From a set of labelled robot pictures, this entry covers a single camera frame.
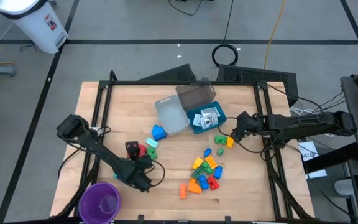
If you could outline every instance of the white trash can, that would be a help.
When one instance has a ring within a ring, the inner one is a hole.
[[[46,53],[56,53],[68,38],[47,0],[0,0],[0,13],[12,20]]]

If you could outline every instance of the concrete floor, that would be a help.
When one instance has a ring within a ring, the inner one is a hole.
[[[358,0],[347,0],[358,25]],[[192,11],[197,1],[174,2]],[[280,10],[280,0],[236,0],[228,40],[268,40]],[[205,1],[195,16],[172,9],[167,0],[58,1],[54,7],[62,24],[74,12],[70,40],[139,40],[138,44],[66,44],[54,70],[54,55],[35,52],[23,44],[2,44],[16,61],[17,75],[0,75],[0,206],[19,154],[24,145],[40,94],[47,78],[50,89],[30,142],[27,159],[7,211],[5,222],[47,218],[57,184],[57,170],[62,162],[65,144],[55,136],[57,125],[75,110],[80,85],[88,80],[105,80],[113,69],[119,80],[138,80],[163,70],[189,63],[199,77],[216,79],[217,68],[211,60],[216,44],[207,40],[222,39],[227,24],[230,1]],[[0,15],[0,35],[9,21]],[[146,40],[177,40],[175,44],[148,44]],[[201,44],[183,44],[188,39],[202,39]],[[313,45],[290,42],[272,45],[267,68],[295,72],[300,96],[323,103],[340,92],[339,78],[358,74],[358,37],[340,0],[288,0],[276,40],[317,40]],[[4,40],[28,40],[13,26]],[[325,40],[356,40],[355,44]],[[266,45],[236,44],[237,65],[262,68]],[[221,63],[231,61],[231,53],[220,50]],[[0,61],[6,61],[0,52]],[[297,107],[310,108],[306,102]],[[342,104],[334,110],[346,110]],[[332,147],[341,147],[353,138],[317,139]],[[341,167],[330,169],[329,176],[316,180],[323,189],[329,180],[343,176]],[[327,221],[349,220],[328,204],[319,193],[311,191],[316,216]],[[344,200],[331,194],[346,207]]]

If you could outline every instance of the clear plastic container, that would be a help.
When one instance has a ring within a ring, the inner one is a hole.
[[[178,96],[172,95],[158,100],[154,106],[161,125],[168,135],[177,134],[189,126],[190,120],[187,118]]]
[[[216,95],[211,82],[206,77],[186,86],[177,86],[176,91],[185,111],[211,103]]]

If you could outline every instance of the wooden tabletop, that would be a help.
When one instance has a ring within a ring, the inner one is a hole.
[[[283,83],[270,83],[285,91]],[[89,122],[92,119],[98,82],[83,82],[75,113]],[[237,116],[243,111],[249,114],[257,112],[254,89],[252,86],[214,86],[216,97],[226,116]],[[112,129],[104,138],[104,145],[121,157],[126,157],[124,143],[139,141],[145,144],[151,137],[153,125],[159,124],[154,102],[176,94],[174,86],[160,85],[117,85],[112,88],[107,125]],[[270,101],[274,114],[290,115],[287,98],[284,94],[269,88]],[[100,109],[99,122],[103,111]],[[222,125],[222,131],[229,134],[236,127],[236,121],[228,119]],[[136,220],[139,214],[146,220],[223,220],[231,216],[232,220],[274,220],[272,198],[266,163],[259,154],[251,154],[238,145],[232,149],[224,148],[219,157],[216,151],[214,135],[218,129],[203,134],[193,134],[191,128],[174,136],[161,140],[157,148],[158,161],[166,170],[165,180],[149,193],[132,189],[118,180],[114,180],[111,167],[101,162],[98,181],[112,183],[121,195],[121,209],[116,220]],[[243,145],[253,151],[263,149],[260,136],[249,136],[242,140]],[[289,143],[298,147],[296,141]],[[202,194],[187,193],[186,199],[180,199],[180,184],[189,182],[193,172],[191,165],[197,157],[203,157],[204,150],[210,147],[216,162],[223,166],[223,176],[218,180],[220,188],[206,190]],[[74,149],[67,147],[65,157]],[[305,180],[300,153],[289,147],[281,150],[288,189],[299,204],[314,216],[308,186]],[[84,153],[79,152],[62,169],[58,181],[51,215],[60,212],[78,188]],[[152,183],[162,177],[162,169],[147,174]],[[277,188],[281,214],[285,217],[282,194]]]

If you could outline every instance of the purple plastic cup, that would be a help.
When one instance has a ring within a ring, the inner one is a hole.
[[[87,224],[109,223],[117,215],[120,197],[117,189],[100,182],[86,189],[80,200],[80,217]]]

